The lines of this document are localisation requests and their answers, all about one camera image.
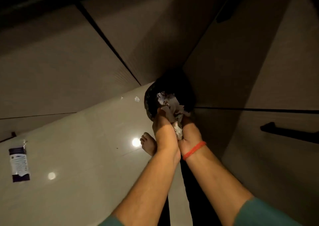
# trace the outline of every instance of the red bracelet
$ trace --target red bracelet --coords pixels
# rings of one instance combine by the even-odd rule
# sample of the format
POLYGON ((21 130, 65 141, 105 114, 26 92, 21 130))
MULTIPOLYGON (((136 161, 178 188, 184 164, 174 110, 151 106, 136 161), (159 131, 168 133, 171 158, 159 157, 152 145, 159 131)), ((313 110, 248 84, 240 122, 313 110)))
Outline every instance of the red bracelet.
POLYGON ((202 148, 204 145, 206 145, 205 141, 201 141, 200 143, 198 143, 197 145, 195 145, 189 152, 187 152, 184 156, 183 156, 183 160, 186 160, 187 157, 191 156, 195 151, 197 151, 198 149, 202 148))

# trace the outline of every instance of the pant leg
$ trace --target pant leg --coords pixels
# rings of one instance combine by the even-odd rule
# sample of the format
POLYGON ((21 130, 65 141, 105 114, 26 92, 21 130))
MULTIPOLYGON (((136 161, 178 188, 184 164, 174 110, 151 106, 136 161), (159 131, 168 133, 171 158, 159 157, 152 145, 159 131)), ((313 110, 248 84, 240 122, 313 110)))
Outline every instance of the pant leg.
POLYGON ((189 209, 192 215, 193 225, 198 226, 209 224, 221 226, 221 222, 214 208, 199 186, 186 161, 183 159, 181 159, 181 173, 183 175, 185 191, 189 202, 189 209))
POLYGON ((171 221, 170 221, 170 217, 169 217, 169 205, 168 205, 168 196, 166 198, 162 213, 160 215, 159 218, 159 222, 158 222, 158 226, 170 226, 171 225, 171 221))

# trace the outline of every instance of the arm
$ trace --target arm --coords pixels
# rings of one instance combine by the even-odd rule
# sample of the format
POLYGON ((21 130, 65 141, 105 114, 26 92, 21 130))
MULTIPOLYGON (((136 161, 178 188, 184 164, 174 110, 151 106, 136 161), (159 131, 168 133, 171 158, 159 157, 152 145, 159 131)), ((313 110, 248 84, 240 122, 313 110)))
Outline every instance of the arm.
MULTIPOLYGON (((184 139, 179 142, 182 155, 202 141, 194 123, 185 118, 184 139)), ((231 226, 243 204, 253 195, 204 146, 186 159, 190 170, 215 209, 223 226, 231 226)))
POLYGON ((153 129, 157 152, 112 215, 124 225, 157 225, 180 159, 175 131, 164 111, 153 129))

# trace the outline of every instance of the hand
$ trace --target hand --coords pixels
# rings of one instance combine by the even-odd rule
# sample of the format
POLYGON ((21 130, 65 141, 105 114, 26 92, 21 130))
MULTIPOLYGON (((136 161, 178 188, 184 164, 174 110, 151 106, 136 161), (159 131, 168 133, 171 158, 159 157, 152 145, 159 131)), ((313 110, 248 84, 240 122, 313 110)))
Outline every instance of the hand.
POLYGON ((153 120, 153 131, 157 142, 157 151, 166 150, 172 151, 173 153, 178 151, 180 154, 174 128, 165 115, 165 111, 159 108, 153 120))
POLYGON ((183 116, 182 125, 183 139, 178 142, 178 147, 184 156, 203 139, 199 129, 187 116, 183 116))

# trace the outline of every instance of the paper scrap on floor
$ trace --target paper scrap on floor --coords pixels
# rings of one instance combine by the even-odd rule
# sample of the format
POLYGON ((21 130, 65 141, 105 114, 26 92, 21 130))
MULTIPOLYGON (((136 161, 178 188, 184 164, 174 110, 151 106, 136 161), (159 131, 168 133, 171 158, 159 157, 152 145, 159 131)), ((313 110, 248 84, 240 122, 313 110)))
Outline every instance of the paper scrap on floor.
POLYGON ((158 102, 163 105, 161 109, 166 112, 166 118, 170 123, 173 123, 177 139, 181 140, 183 138, 181 120, 184 115, 190 116, 190 113, 184 110, 184 105, 181 105, 173 94, 160 92, 157 94, 157 98, 158 102))

